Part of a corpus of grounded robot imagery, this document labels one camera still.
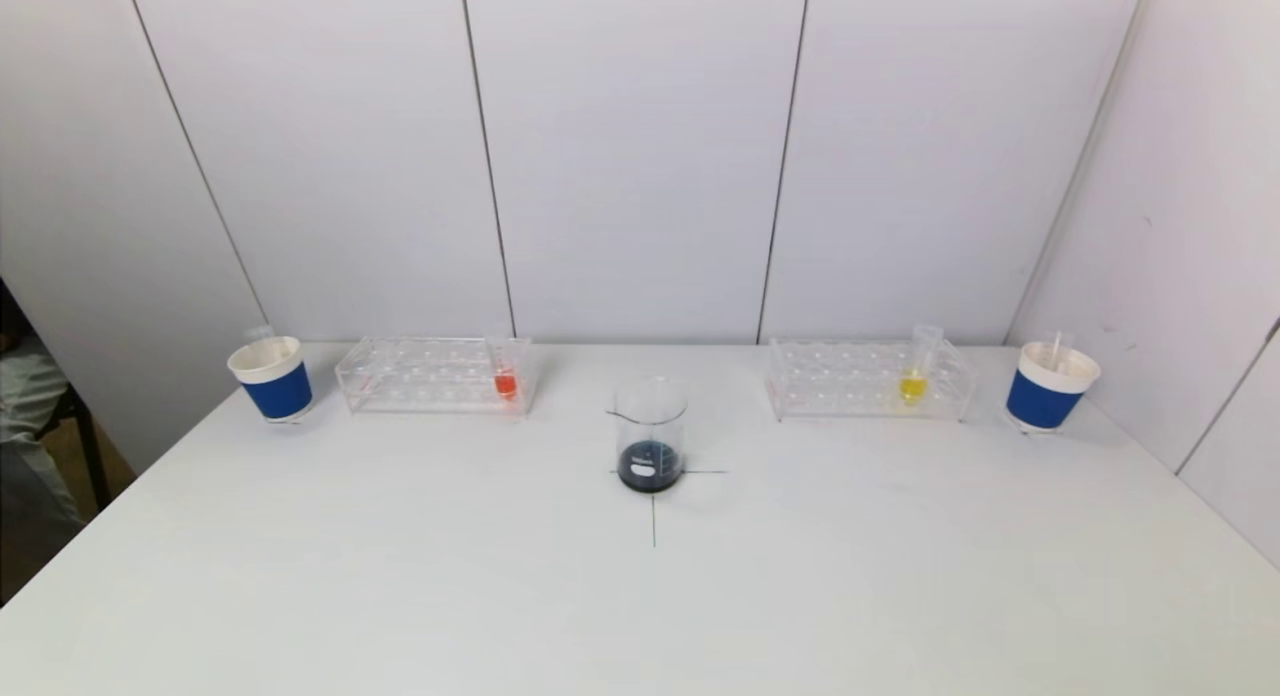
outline white wall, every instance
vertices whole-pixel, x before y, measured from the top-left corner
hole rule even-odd
[[[754,342],[804,0],[467,0],[522,336]]]
[[[131,0],[0,0],[0,273],[136,471],[262,316]]]
[[[1271,340],[1181,478],[1280,567],[1280,339]]]
[[[809,0],[762,335],[998,344],[1137,0]]]
[[[1280,0],[1148,0],[1012,336],[1075,331],[1170,468],[1280,316]]]
[[[511,326],[462,0],[138,12],[276,331]]]

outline glass beaker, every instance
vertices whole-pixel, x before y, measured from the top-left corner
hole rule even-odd
[[[689,397],[681,383],[641,377],[613,394],[618,425],[618,478],[654,494],[671,487],[685,470],[685,422]]]

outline red liquid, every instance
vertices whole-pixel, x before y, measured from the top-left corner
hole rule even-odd
[[[498,372],[493,377],[493,385],[498,389],[498,395],[507,400],[516,400],[516,374],[509,371]]]

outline paper cup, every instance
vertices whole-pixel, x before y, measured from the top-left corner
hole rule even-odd
[[[1100,365],[1079,351],[1071,351],[1062,368],[1065,374],[1044,368],[1037,357],[1051,348],[1046,342],[1030,342],[1018,361],[1006,408],[1025,431],[1055,431],[1062,426],[1084,391],[1102,376]]]
[[[227,367],[266,421],[287,421],[311,406],[302,344],[293,336],[270,336],[242,345],[227,360]]]

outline wall seam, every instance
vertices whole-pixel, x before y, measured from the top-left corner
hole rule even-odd
[[[1080,148],[1080,155],[1075,159],[1075,168],[1071,171],[1070,180],[1066,182],[1066,189],[1062,193],[1062,200],[1059,201],[1057,212],[1053,214],[1053,220],[1048,228],[1048,235],[1044,237],[1044,243],[1041,246],[1039,253],[1036,257],[1036,266],[1032,269],[1032,276],[1028,278],[1027,287],[1023,289],[1023,296],[1018,301],[1018,308],[1014,310],[1014,317],[1010,319],[1009,328],[1005,330],[1005,345],[1015,345],[1010,344],[1014,331],[1018,330],[1019,322],[1027,317],[1034,296],[1043,285],[1046,273],[1052,264],[1053,253],[1057,248],[1057,242],[1061,241],[1062,232],[1066,230],[1066,225],[1070,221],[1070,212],[1075,210],[1075,201],[1079,200],[1084,175],[1089,171],[1089,164],[1093,162],[1093,155],[1097,152],[1103,122],[1106,122],[1107,114],[1111,113],[1111,106],[1115,104],[1117,82],[1120,74],[1125,70],[1125,65],[1129,63],[1133,44],[1138,35],[1138,23],[1142,20],[1148,3],[1149,0],[1137,0],[1137,3],[1134,3],[1133,13],[1129,15],[1129,26],[1125,27],[1124,41],[1120,42],[1120,50],[1116,52],[1116,61],[1111,65],[1111,75],[1107,75],[1107,84],[1102,88],[1102,99],[1098,99],[1098,107],[1093,111],[1093,122],[1089,125],[1089,134],[1085,136],[1084,146]]]
[[[787,146],[791,145],[791,116],[796,107],[796,84],[800,82],[800,52],[804,50],[804,27],[809,18],[809,0],[804,0],[800,9],[800,35],[796,40],[796,63],[791,72],[791,100],[787,102],[787,125],[782,134],[782,159],[778,162],[778,189],[773,196],[773,225],[769,226],[769,249],[764,258],[764,289],[760,292],[760,317],[755,324],[755,344],[760,344],[760,335],[764,331],[764,303],[769,298],[769,273],[773,271],[773,242],[778,235],[778,209],[782,205],[782,178],[787,169]]]
[[[511,335],[520,336],[516,328],[516,301],[511,298],[511,273],[507,269],[507,248],[502,239],[502,216],[498,214],[498,186],[493,180],[493,155],[489,154],[489,128],[484,122],[484,99],[480,96],[480,67],[476,67],[476,44],[471,36],[471,8],[462,0],[462,22],[467,27],[467,52],[471,55],[471,78],[476,86],[476,113],[480,114],[480,137],[484,139],[484,162],[489,169],[489,200],[493,201],[493,221],[498,230],[498,258],[502,258],[502,281],[507,287],[507,317],[511,319]]]
[[[1258,348],[1258,353],[1253,354],[1253,360],[1249,362],[1248,367],[1244,368],[1244,372],[1240,374],[1239,380],[1235,381],[1235,386],[1231,386],[1231,391],[1230,394],[1226,395],[1226,400],[1222,400],[1222,404],[1217,408],[1217,412],[1213,413],[1213,417],[1208,421],[1208,426],[1206,426],[1204,431],[1202,431],[1199,438],[1197,438],[1196,444],[1192,447],[1192,450],[1187,453],[1185,458],[1183,459],[1183,463],[1178,464],[1178,468],[1174,470],[1174,476],[1181,476],[1183,470],[1187,468],[1187,464],[1192,463],[1192,457],[1196,455],[1197,450],[1199,450],[1199,447],[1201,444],[1203,444],[1204,438],[1207,438],[1208,432],[1213,431],[1213,427],[1217,426],[1217,418],[1221,418],[1222,415],[1226,413],[1226,408],[1231,404],[1231,400],[1235,400],[1236,391],[1240,390],[1240,386],[1244,386],[1244,381],[1248,381],[1249,374],[1253,372],[1253,367],[1258,365],[1258,362],[1262,360],[1262,354],[1266,353],[1267,345],[1271,345],[1271,342],[1275,340],[1276,331],[1280,331],[1280,317],[1276,317],[1276,322],[1271,324],[1270,330],[1267,330],[1266,338],[1262,340],[1261,348]]]
[[[242,275],[244,275],[244,283],[247,283],[248,292],[253,297],[253,304],[257,306],[257,312],[261,313],[262,322],[270,324],[271,320],[266,316],[266,310],[262,308],[262,299],[259,298],[257,289],[253,287],[253,280],[248,275],[248,269],[244,267],[244,258],[241,257],[239,248],[236,246],[236,239],[232,237],[232,230],[227,225],[227,217],[223,216],[223,209],[218,205],[218,196],[214,194],[214,189],[209,184],[209,177],[205,175],[205,165],[200,162],[200,154],[196,154],[196,146],[191,143],[191,134],[187,130],[187,123],[183,122],[182,113],[178,111],[178,102],[173,99],[173,90],[169,87],[169,78],[164,75],[164,67],[160,67],[160,56],[156,55],[155,44],[151,44],[151,32],[147,31],[147,22],[142,18],[142,9],[138,8],[138,0],[129,0],[129,3],[133,3],[133,13],[138,17],[138,26],[142,27],[142,36],[147,41],[147,50],[151,52],[151,61],[156,64],[156,73],[160,74],[160,84],[164,84],[164,93],[169,96],[169,105],[173,107],[174,118],[178,119],[178,127],[182,128],[182,137],[187,141],[187,150],[191,152],[193,162],[196,162],[196,171],[200,171],[200,180],[205,184],[205,193],[209,194],[209,200],[214,203],[214,212],[218,214],[218,221],[223,226],[223,234],[227,235],[227,242],[236,257],[237,266],[239,266]]]

